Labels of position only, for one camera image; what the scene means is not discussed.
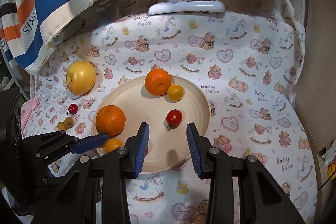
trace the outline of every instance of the yellow apple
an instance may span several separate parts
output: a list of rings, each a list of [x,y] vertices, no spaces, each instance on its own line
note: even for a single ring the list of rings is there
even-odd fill
[[[74,95],[88,93],[95,84],[95,68],[86,61],[73,62],[67,70],[67,86]]]

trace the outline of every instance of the beige plate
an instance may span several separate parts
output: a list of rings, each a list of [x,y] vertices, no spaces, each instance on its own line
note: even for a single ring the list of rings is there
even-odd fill
[[[149,124],[149,152],[145,157],[142,174],[151,174],[171,169],[190,158],[186,126],[189,122],[194,122],[199,134],[205,136],[209,130],[211,110],[203,92],[192,82],[172,76],[172,84],[184,88],[183,98],[175,102],[169,100],[167,95],[156,97],[149,94],[144,86],[145,77],[118,86],[103,100],[98,110],[106,105],[117,105],[125,112],[126,125],[117,136],[123,143],[128,137],[137,134],[142,122]],[[167,131],[166,116],[172,109],[180,110],[183,120],[177,128]],[[98,134],[95,124],[96,116],[92,123],[93,136]],[[105,154],[103,148],[97,150],[100,155]]]

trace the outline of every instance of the black stripe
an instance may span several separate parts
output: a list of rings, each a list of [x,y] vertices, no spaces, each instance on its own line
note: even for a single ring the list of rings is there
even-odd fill
[[[16,3],[7,2],[0,7],[0,17],[13,13],[16,13]]]

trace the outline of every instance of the metal screw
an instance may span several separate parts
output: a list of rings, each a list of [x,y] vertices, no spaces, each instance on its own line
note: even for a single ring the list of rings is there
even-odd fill
[[[125,154],[126,152],[127,152],[127,148],[126,147],[119,147],[119,148],[117,148],[117,152],[119,153],[119,154]]]
[[[248,160],[249,162],[256,162],[256,161],[257,161],[257,157],[254,156],[254,155],[248,155],[248,156],[247,156],[247,160]]]
[[[209,149],[209,152],[210,152],[211,154],[216,155],[216,154],[219,153],[219,149],[216,148],[216,147],[211,147],[211,148]]]
[[[79,158],[79,161],[80,162],[87,162],[89,160],[89,157],[88,156],[81,156],[80,158]]]

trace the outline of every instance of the red cherry tomato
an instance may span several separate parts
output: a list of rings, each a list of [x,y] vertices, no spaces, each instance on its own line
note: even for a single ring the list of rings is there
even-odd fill
[[[169,127],[179,126],[179,124],[182,122],[182,112],[177,109],[169,111],[166,117],[166,121]]]
[[[78,111],[78,106],[76,104],[71,104],[71,105],[69,105],[69,109],[68,110],[69,110],[69,113],[71,115],[74,115]]]

